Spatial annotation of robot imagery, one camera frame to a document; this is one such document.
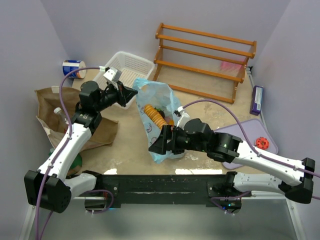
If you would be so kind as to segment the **brown paper grocery bag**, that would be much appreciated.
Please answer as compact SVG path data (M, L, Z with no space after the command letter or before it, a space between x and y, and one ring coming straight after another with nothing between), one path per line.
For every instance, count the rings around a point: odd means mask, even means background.
M76 103L79 99L79 90L72 87L62 89L63 103L70 116L75 113ZM66 133L66 126L61 122L61 117L54 113L55 108L61 108L59 87L52 86L35 91L38 101L37 120L44 129L51 145L56 148ZM118 122L102 118L93 136L82 147L82 151L104 145L112 144L118 132Z

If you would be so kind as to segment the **wooden orange shelf rack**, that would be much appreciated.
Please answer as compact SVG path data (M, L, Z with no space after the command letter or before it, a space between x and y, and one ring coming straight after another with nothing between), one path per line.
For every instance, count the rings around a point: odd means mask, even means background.
M233 104L245 80L257 41L245 40L161 22L153 81L173 90Z

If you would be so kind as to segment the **lavender plastic tray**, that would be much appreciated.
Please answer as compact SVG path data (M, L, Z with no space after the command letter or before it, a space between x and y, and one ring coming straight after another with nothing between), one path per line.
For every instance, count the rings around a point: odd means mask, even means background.
M273 154L278 154L278 146L276 145L275 141L267 131L266 127L263 125L262 121L259 120L258 118L253 118L249 119L246 121L242 121L241 125L249 139L249 141L255 146L255 141L259 137L264 137L267 138L269 141L269 148L266 149L266 151L273 153ZM239 125L237 123L229 125L229 126L224 126L221 128L217 128L215 132L219 133L228 133L231 135L234 135L236 137L239 137L243 139L244 141L246 140Z

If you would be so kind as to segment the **light blue plastic bag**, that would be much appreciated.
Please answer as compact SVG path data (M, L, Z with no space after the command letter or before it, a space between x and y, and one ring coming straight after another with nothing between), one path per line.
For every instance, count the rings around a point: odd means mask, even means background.
M181 102L169 85L163 82L137 78L134 80L132 88L137 91L135 96L136 106L146 132L148 146L150 147L159 137L161 130L145 114L145 105L149 104L158 110L164 111L166 117L170 117L174 123L177 123L180 118L174 115L174 111L181 106Z

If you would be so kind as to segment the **dark round fruit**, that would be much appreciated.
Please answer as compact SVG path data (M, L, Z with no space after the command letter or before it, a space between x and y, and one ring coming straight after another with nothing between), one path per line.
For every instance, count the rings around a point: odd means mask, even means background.
M161 115L162 118L165 118L165 117L166 117L163 110L158 109L158 108L155 108L155 110L157 110L157 112Z

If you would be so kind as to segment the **red frosted donut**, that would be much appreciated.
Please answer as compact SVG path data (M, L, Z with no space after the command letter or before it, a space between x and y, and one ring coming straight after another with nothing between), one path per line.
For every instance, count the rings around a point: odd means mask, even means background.
M259 149L262 149L262 150L267 150L270 146L270 143L268 141L267 138L265 137L258 137L256 140L255 140L255 146Z

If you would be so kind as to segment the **purple box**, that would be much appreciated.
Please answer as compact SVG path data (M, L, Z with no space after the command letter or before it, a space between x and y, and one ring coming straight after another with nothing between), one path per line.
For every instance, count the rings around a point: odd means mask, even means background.
M262 111L264 88L258 85L253 87L249 113L258 116Z

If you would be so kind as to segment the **green plastic bag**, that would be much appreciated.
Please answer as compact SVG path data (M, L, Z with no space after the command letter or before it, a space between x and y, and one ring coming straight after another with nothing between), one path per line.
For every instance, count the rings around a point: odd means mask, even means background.
M52 155L52 153L54 152L54 148L51 148L49 150L48 156L50 157ZM53 164L53 167L58 165L58 160L55 161L55 163ZM83 165L83 159L81 157L80 154L77 154L77 156L75 157L73 163L70 165L70 168L66 174L66 177L71 177L76 175L82 168Z

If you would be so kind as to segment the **black base frame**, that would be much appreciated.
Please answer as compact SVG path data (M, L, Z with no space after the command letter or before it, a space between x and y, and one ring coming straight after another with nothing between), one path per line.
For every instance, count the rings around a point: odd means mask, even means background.
M83 196L104 197L107 208L124 204L204 205L233 214L241 209L243 197L250 191L235 188L235 172L227 174L182 175L102 175Z

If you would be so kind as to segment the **blue white paper roll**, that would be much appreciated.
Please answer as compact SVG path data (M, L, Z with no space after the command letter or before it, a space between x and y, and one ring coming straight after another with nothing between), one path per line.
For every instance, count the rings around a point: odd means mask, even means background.
M64 75L67 75L68 73L85 68L86 64L82 60L65 60L62 63L62 72ZM72 73L69 77L73 79L84 79L86 76L87 70L79 70L77 72Z

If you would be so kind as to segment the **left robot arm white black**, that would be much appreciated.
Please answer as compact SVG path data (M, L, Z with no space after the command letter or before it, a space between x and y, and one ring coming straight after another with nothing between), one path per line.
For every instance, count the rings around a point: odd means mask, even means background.
M69 168L101 123L101 111L115 103L124 107L137 93L121 81L109 83L105 89L95 81L81 85L79 102L63 139L38 170L29 170L24 176L29 204L37 210L62 213L71 199L95 189L97 173L88 171L68 179Z

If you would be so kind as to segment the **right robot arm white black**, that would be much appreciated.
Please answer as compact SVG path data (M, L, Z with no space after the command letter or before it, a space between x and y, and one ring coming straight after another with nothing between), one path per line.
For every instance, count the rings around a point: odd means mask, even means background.
M261 171L262 174L233 175L232 188L240 193L274 192L301 204L309 204L313 198L313 159L296 160L259 150L237 136L213 131L198 118L189 120L184 127L164 125L148 149L159 155L167 152L176 155L185 150L203 152L216 162L236 163Z

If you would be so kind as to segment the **clear water bottle green label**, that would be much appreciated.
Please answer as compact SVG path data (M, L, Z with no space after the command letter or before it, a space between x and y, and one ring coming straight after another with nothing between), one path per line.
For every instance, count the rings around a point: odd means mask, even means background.
M64 132L66 132L69 128L69 121L65 112L60 107L56 107L53 112L59 118L59 125L63 128Z

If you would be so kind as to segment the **white plastic basket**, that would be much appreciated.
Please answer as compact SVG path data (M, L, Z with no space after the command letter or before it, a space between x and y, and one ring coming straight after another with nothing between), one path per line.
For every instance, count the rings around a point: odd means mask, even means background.
M133 88L134 81L137 78L148 79L155 65L152 61L146 58L131 54L129 52L118 51L113 55L113 57L104 65L106 68L115 68L121 71L121 76L119 80L127 88ZM104 73L99 71L99 73L93 78L99 88L105 90L107 87L107 80L104 78ZM123 107L119 103L115 102L112 106L117 106L118 108L127 110L136 96L133 96Z

